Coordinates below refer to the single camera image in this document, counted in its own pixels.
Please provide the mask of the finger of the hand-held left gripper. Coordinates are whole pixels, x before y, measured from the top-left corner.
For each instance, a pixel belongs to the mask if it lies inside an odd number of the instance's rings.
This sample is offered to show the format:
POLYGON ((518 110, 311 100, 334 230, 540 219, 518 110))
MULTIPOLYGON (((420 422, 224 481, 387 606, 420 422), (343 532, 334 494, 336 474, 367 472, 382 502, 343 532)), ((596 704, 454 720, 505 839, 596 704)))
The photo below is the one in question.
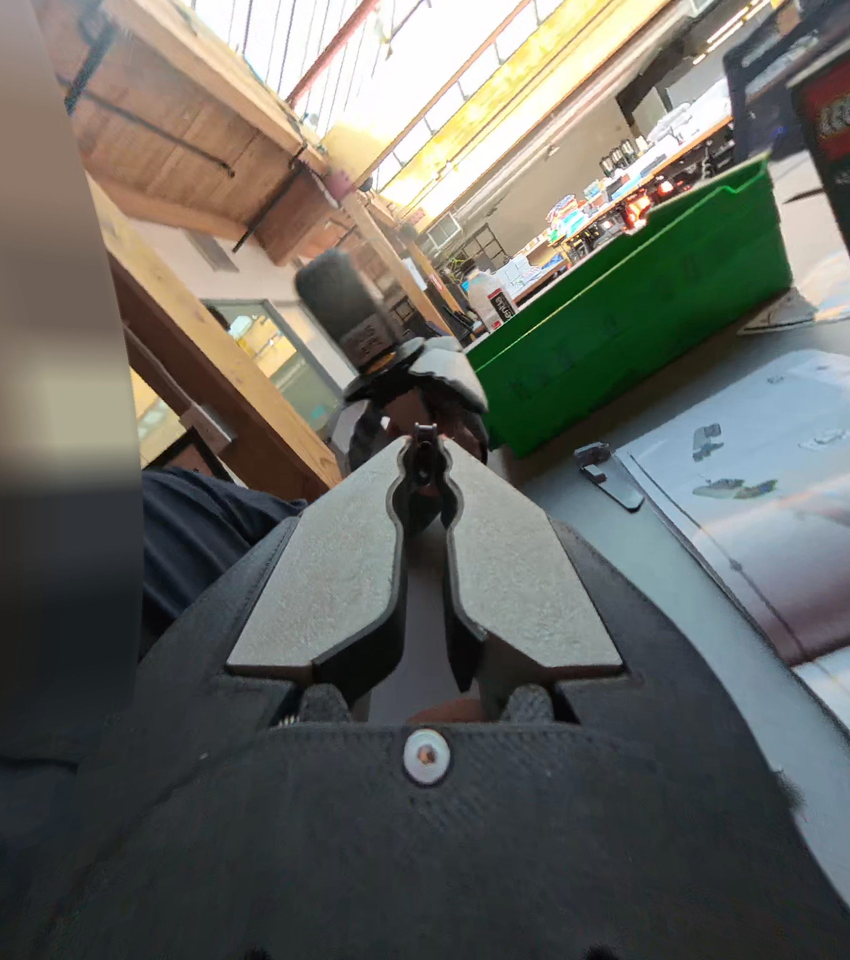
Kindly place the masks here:
POLYGON ((328 439, 341 476, 350 476, 388 446, 388 426, 388 415, 370 399, 343 404, 328 439))
POLYGON ((487 462, 490 440, 484 417, 488 402, 466 354, 449 348, 424 348, 409 375, 438 434, 487 462))

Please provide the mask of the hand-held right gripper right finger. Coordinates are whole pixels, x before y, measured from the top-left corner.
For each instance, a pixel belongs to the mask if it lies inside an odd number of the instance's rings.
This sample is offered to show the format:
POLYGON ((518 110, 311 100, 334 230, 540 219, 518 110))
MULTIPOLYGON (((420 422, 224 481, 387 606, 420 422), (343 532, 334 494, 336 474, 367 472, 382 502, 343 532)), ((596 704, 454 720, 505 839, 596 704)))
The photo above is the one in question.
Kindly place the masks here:
POLYGON ((439 439, 446 648, 463 692, 619 675, 623 656, 550 517, 457 442, 439 439))

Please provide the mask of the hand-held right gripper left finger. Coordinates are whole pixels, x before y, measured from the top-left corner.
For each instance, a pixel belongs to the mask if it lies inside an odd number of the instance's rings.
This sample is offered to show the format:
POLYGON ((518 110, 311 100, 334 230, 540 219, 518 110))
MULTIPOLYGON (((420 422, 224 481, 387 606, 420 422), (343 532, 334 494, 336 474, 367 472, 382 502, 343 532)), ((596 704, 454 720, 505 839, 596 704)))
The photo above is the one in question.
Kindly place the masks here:
POLYGON ((228 656, 230 672, 330 685, 348 705, 404 652, 407 459, 395 439, 305 510, 228 656))

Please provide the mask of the small dark lego assembly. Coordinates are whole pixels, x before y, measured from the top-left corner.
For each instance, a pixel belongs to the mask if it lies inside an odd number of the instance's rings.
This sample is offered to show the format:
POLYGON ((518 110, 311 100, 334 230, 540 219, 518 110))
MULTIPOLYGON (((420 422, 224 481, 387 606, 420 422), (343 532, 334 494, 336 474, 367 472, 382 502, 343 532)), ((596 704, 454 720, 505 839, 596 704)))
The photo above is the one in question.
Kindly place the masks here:
POLYGON ((417 486, 431 486, 440 466, 440 434, 435 423, 416 423, 412 432, 412 473, 417 486))

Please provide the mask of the person's left forearm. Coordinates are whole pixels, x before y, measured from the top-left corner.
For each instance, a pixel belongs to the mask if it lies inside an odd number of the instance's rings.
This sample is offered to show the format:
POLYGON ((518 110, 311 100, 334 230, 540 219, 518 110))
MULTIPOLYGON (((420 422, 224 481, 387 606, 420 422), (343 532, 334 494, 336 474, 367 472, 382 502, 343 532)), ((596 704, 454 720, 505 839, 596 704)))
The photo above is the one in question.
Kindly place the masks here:
POLYGON ((139 659, 210 585, 308 505, 181 467, 144 470, 142 495, 139 659))

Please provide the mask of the dark grey flat lego piece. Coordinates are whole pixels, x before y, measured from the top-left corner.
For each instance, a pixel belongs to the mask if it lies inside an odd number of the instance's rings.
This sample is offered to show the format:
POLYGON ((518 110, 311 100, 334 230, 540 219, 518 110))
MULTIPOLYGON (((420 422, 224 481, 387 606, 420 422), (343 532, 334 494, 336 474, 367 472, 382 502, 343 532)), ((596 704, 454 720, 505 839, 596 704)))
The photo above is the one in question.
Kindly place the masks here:
POLYGON ((623 510, 635 514, 641 510, 646 497, 618 456, 610 451, 605 453, 603 459, 592 457, 590 462, 581 462, 578 469, 593 486, 623 510))

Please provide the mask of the lego instruction booklet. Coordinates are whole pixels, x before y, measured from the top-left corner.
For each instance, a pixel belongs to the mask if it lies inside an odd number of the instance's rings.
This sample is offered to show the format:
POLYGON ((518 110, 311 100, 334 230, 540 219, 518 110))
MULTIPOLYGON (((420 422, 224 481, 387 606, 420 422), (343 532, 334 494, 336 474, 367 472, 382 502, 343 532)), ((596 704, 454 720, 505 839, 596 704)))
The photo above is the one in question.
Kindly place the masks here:
POLYGON ((615 456, 850 734, 850 356, 787 353, 615 456))

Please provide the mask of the lego sticker sheet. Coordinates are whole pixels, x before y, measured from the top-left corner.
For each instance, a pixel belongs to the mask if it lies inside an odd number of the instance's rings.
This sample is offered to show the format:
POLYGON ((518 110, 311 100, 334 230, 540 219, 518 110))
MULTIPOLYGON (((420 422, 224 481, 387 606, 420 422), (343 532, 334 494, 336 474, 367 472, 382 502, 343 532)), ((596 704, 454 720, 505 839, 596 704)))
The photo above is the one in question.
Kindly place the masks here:
POLYGON ((833 325, 850 320, 850 290, 839 289, 820 299, 808 299, 791 289, 772 303, 763 306, 737 331, 739 337, 833 325))

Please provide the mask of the person's left hand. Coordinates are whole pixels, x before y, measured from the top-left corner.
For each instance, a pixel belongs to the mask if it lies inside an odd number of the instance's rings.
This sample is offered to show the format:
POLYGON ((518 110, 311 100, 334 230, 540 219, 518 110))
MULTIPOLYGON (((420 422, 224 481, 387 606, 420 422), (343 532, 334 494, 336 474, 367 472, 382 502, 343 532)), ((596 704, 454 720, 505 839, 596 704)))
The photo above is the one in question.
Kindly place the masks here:
POLYGON ((440 437, 454 441, 472 455, 480 455, 479 440, 468 429, 465 413, 467 411, 450 394, 411 390, 384 408, 387 419, 385 436, 393 440, 413 435, 416 425, 434 426, 440 437))

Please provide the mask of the clear water bottle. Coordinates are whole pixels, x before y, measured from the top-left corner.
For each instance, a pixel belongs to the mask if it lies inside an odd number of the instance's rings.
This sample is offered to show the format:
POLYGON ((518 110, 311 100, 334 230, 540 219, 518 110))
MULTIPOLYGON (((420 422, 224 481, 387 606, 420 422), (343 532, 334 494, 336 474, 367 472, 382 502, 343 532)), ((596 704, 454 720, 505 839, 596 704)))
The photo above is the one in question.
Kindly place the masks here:
POLYGON ((469 305, 487 333, 499 330, 516 316, 517 307, 494 273, 472 265, 465 282, 469 305))

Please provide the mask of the green plastic bin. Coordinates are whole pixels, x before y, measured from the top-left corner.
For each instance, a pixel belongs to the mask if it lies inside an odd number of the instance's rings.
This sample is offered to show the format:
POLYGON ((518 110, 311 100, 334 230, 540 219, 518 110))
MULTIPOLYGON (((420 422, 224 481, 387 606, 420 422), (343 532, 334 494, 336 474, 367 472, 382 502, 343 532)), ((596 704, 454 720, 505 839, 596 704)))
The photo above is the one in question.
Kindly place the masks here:
POLYGON ((792 282, 764 152, 653 208, 468 349, 491 448, 527 456, 792 282))

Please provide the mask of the long wooden workbench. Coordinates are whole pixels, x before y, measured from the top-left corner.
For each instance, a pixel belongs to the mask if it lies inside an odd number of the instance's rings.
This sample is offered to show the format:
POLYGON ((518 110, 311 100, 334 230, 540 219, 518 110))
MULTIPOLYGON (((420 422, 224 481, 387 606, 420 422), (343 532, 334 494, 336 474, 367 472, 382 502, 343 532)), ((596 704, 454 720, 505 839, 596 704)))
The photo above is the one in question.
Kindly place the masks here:
POLYGON ((515 259, 524 286, 543 284, 597 248, 646 225, 650 212, 723 172, 734 154, 734 121, 725 111, 709 126, 673 128, 628 169, 565 201, 549 226, 515 259))

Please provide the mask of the black mesh office chair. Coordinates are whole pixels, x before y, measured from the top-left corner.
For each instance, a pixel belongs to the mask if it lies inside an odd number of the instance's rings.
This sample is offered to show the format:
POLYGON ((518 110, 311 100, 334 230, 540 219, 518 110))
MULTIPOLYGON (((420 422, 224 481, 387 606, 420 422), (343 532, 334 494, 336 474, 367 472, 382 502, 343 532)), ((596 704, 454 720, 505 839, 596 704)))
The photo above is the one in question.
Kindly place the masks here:
POLYGON ((784 160, 805 150, 789 83, 848 36, 850 1, 788 1, 725 53, 734 164, 764 153, 784 160))

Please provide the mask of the large wooden post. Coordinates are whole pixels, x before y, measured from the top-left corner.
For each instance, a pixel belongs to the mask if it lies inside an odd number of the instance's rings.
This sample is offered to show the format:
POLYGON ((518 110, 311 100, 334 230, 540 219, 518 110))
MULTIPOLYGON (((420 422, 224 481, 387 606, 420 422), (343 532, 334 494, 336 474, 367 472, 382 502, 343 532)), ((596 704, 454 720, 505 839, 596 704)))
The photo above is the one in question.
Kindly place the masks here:
POLYGON ((87 175, 131 368, 246 485, 313 501, 335 456, 87 175))

